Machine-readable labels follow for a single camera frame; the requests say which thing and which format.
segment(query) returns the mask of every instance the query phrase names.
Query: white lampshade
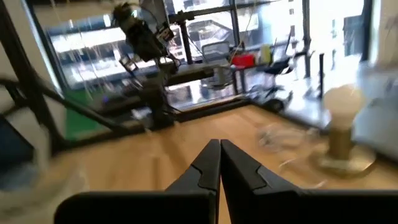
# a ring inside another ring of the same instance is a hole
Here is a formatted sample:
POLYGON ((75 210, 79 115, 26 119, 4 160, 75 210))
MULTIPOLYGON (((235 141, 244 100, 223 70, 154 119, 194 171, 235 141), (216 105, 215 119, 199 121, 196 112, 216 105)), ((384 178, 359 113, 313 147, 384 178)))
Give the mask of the white lampshade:
POLYGON ((354 85, 343 85, 327 91, 323 104, 331 115, 332 127, 349 129, 364 106, 365 97, 354 85))

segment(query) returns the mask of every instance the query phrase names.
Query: lamp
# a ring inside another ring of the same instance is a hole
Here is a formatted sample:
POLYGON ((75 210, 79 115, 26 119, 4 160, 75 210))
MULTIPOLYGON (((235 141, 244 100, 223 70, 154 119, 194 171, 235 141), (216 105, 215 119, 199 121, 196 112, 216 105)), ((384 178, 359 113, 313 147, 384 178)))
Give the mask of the lamp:
POLYGON ((340 177, 357 176, 369 170, 376 160, 375 153, 351 140, 353 121, 364 103, 361 90, 353 85, 332 88, 325 94, 323 104, 331 115, 329 147, 312 154, 317 167, 340 177))

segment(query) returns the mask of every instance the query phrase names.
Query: wooden tabletop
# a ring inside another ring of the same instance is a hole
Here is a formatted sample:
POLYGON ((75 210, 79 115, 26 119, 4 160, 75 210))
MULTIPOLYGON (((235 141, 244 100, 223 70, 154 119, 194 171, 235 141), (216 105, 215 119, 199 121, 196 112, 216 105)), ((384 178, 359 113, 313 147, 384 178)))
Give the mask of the wooden tabletop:
MULTIPOLYGON (((272 123, 300 128, 255 106, 245 106, 156 133, 66 153, 52 161, 50 173, 54 175, 50 176, 59 177, 60 170, 78 164, 86 173, 90 190, 162 190, 184 173, 210 139, 229 139, 266 168, 303 188, 327 180, 324 189, 398 189, 398 169, 383 161, 378 161, 366 177, 344 180, 308 164, 306 157, 314 147, 310 143, 278 153, 260 147, 258 130, 272 123), (281 163, 294 158, 301 159, 279 169, 281 163)), ((220 223, 230 223, 224 192, 220 198, 220 223)))

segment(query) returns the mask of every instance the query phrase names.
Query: brass lamp base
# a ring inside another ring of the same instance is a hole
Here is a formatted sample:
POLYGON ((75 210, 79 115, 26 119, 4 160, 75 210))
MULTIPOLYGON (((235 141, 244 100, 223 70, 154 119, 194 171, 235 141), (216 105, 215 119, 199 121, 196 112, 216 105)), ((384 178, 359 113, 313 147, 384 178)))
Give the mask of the brass lamp base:
POLYGON ((352 178, 366 175, 376 161, 376 154, 366 147, 354 146, 349 153, 349 159, 339 160, 330 157, 326 148, 314 151, 310 160, 326 172, 339 177, 352 178))

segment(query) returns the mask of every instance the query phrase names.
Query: clear plastic object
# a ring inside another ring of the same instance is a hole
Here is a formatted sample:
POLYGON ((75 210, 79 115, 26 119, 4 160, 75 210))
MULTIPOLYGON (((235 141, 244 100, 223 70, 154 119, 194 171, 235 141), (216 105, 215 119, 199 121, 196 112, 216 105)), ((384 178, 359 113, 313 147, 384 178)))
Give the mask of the clear plastic object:
MULTIPOLYGON (((267 149, 273 153, 283 153, 283 151, 299 150, 308 148, 314 150, 315 147, 325 147, 325 144, 320 144, 320 132, 316 128, 308 130, 296 129, 282 124, 270 124, 261 128, 258 132, 259 145, 263 149, 267 149)), ((323 187, 326 179, 319 178, 319 176, 311 170, 306 162, 306 159, 296 155, 294 158, 284 159, 279 165, 279 172, 292 170, 299 172, 299 175, 305 175, 307 179, 306 186, 308 189, 317 189, 323 187)))
POLYGON ((276 123, 261 128, 258 132, 260 146, 272 152, 296 149, 317 140, 319 136, 319 130, 315 128, 304 131, 276 123))

